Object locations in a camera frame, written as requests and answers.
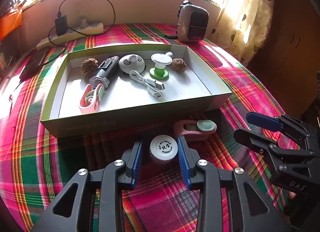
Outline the beige small space heater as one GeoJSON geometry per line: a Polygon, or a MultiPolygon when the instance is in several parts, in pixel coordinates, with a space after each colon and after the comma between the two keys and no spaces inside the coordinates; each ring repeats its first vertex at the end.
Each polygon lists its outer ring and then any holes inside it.
{"type": "Polygon", "coordinates": [[[200,42],[204,39],[209,13],[200,6],[185,0],[177,13],[177,37],[181,42],[200,42]]]}

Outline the white cardboard box tray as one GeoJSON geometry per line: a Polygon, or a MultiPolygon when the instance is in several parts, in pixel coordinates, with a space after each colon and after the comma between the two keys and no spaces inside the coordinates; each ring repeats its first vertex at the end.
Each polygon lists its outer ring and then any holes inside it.
{"type": "Polygon", "coordinates": [[[67,54],[57,70],[41,116],[42,125],[56,138],[105,132],[152,123],[220,108],[231,89],[215,71],[187,46],[165,44],[117,44],[67,54]],[[98,110],[80,111],[80,100],[88,84],[80,66],[87,58],[99,62],[112,56],[140,55],[146,69],[155,53],[171,52],[185,61],[183,73],[169,71],[159,98],[122,71],[112,75],[98,110]]]}

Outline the black clear cylindrical device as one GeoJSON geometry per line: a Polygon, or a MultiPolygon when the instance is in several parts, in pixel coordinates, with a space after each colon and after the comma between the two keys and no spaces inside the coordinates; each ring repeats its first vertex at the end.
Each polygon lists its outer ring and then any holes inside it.
{"type": "Polygon", "coordinates": [[[99,84],[103,84],[107,89],[110,84],[110,78],[116,73],[119,68],[118,56],[109,57],[104,60],[98,67],[97,73],[89,80],[93,89],[96,89],[99,84]]]}

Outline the white round cap jar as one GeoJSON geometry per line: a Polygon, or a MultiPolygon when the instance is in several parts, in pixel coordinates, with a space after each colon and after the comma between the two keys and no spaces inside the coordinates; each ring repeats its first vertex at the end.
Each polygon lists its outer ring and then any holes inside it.
{"type": "Polygon", "coordinates": [[[176,157],[178,145],[174,138],[162,134],[153,138],[150,143],[149,152],[154,162],[167,164],[176,157]]]}

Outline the orange box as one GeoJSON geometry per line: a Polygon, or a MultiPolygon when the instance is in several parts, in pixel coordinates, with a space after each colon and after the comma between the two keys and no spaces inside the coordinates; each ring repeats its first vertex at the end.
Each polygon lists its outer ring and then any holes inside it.
{"type": "Polygon", "coordinates": [[[0,39],[3,40],[9,33],[22,24],[22,8],[17,8],[13,12],[1,17],[0,39]]]}

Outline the spotted cream curtain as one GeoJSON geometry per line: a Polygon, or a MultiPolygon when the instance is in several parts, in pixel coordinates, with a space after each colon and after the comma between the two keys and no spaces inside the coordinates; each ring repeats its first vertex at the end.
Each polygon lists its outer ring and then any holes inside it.
{"type": "Polygon", "coordinates": [[[248,66],[263,48],[275,0],[223,0],[212,42],[248,66]]]}

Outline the plaid bed cloth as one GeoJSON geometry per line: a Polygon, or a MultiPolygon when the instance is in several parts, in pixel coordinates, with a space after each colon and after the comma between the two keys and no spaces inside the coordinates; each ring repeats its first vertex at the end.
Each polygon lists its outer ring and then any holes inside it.
{"type": "MultiPolygon", "coordinates": [[[[250,111],[279,116],[283,109],[267,88],[235,58],[209,40],[190,48],[223,80],[232,95],[217,110],[191,116],[210,119],[217,132],[194,145],[200,156],[219,168],[242,167],[275,208],[283,211],[287,196],[270,183],[271,174],[262,157],[238,144],[239,127],[253,129],[245,117],[250,111]]],[[[81,168],[97,170],[119,158],[138,135],[146,139],[171,134],[172,122],[56,139],[41,124],[40,116],[65,51],[52,48],[48,64],[25,83],[15,83],[13,100],[1,111],[1,197],[13,218],[30,231],[44,209],[81,168]]],[[[137,187],[123,192],[127,231],[194,231],[199,192],[189,191],[178,161],[157,164],[143,156],[137,187]]]]}

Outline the green white suction holder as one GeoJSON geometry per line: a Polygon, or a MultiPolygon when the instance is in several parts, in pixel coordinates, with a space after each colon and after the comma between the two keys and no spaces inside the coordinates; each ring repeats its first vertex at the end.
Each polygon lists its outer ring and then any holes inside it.
{"type": "Polygon", "coordinates": [[[151,60],[155,63],[155,66],[149,70],[150,76],[158,80],[167,79],[169,72],[166,67],[172,64],[173,53],[155,53],[151,56],[151,60]]]}

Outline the pink clip with green pad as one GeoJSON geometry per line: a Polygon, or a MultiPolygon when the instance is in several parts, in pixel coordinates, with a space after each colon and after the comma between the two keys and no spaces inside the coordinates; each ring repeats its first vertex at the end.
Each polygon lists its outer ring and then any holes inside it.
{"type": "Polygon", "coordinates": [[[211,120],[180,120],[173,129],[175,138],[183,136],[187,142],[199,142],[215,133],[217,125],[211,120]]]}

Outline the black flat power bank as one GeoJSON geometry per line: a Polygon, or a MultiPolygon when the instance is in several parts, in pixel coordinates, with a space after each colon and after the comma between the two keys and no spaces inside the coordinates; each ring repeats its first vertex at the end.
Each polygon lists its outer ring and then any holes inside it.
{"type": "Polygon", "coordinates": [[[33,51],[31,57],[29,58],[23,71],[20,74],[20,82],[24,82],[27,79],[33,77],[39,71],[39,68],[44,62],[49,49],[50,47],[46,47],[41,50],[33,51]]]}

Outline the brown wrinkled walnut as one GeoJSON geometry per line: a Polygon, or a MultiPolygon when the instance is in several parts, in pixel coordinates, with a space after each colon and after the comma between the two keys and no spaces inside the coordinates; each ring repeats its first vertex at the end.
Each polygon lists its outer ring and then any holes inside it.
{"type": "Polygon", "coordinates": [[[98,70],[98,61],[95,58],[86,59],[80,67],[80,72],[84,77],[92,77],[98,70]]]}

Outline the black charger adapter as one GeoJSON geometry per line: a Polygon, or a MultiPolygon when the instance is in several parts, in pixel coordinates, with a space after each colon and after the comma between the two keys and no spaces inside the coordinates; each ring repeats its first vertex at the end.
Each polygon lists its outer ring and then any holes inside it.
{"type": "Polygon", "coordinates": [[[60,16],[57,19],[55,19],[55,29],[57,36],[61,36],[67,33],[67,16],[60,16]]]}

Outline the white round mini fan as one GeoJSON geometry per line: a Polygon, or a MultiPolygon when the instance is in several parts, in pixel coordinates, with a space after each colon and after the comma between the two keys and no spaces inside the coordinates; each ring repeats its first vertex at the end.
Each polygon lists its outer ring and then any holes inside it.
{"type": "Polygon", "coordinates": [[[137,54],[129,54],[119,60],[119,68],[122,72],[129,74],[131,71],[142,73],[145,70],[143,58],[137,54]]]}

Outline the white power strip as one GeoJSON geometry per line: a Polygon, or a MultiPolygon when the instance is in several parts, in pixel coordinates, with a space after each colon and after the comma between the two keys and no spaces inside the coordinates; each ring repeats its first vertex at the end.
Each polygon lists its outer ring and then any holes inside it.
{"type": "Polygon", "coordinates": [[[76,31],[78,31],[79,33],[73,31],[72,29],[69,29],[67,31],[67,33],[63,34],[63,35],[50,35],[50,37],[46,37],[44,39],[42,39],[37,45],[36,48],[37,50],[41,50],[44,47],[52,47],[53,43],[55,44],[62,44],[65,42],[69,42],[71,40],[75,40],[78,38],[82,38],[85,37],[86,35],[95,35],[95,34],[101,34],[104,32],[104,25],[103,23],[95,23],[93,25],[89,25],[87,27],[84,28],[77,28],[76,31]]]}

